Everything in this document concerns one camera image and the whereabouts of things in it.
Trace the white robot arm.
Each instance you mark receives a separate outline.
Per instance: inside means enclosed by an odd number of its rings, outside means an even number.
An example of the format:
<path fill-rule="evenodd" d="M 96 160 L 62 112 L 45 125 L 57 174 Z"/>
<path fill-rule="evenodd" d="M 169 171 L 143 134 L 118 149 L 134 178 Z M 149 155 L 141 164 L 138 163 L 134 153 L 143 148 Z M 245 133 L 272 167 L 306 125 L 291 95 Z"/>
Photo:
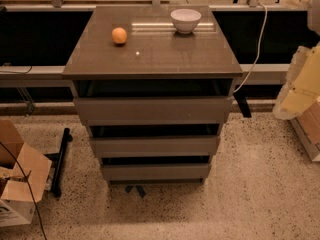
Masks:
<path fill-rule="evenodd" d="M 320 35 L 320 0 L 280 0 L 287 8 L 307 10 L 307 27 Z M 320 45 L 299 46 L 292 57 L 286 83 L 273 107 L 277 119 L 291 120 L 303 114 L 320 96 Z"/>

